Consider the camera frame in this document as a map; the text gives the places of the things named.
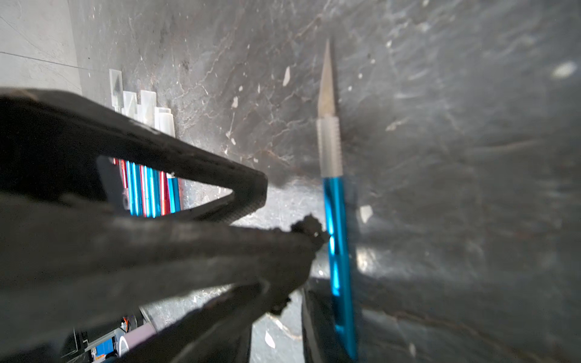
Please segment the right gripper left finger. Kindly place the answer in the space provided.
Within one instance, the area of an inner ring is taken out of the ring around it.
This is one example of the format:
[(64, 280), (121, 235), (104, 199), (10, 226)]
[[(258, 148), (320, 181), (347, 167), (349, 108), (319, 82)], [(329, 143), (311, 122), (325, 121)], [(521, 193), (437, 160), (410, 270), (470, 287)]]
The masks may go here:
[[(132, 216), (110, 159), (227, 188), (199, 207)], [(195, 148), (80, 95), (1, 90), (1, 360), (58, 362), (74, 329), (205, 287), (227, 292), (121, 362), (246, 362), (252, 324), (280, 313), (327, 241), (306, 216), (241, 228), (266, 202), (255, 169)]]

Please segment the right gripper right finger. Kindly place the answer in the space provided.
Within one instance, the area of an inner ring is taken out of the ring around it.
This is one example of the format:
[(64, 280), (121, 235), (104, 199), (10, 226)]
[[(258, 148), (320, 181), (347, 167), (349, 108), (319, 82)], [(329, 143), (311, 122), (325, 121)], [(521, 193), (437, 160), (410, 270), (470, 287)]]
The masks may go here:
[(334, 330), (329, 280), (310, 277), (302, 287), (301, 293), (304, 361), (353, 362)]

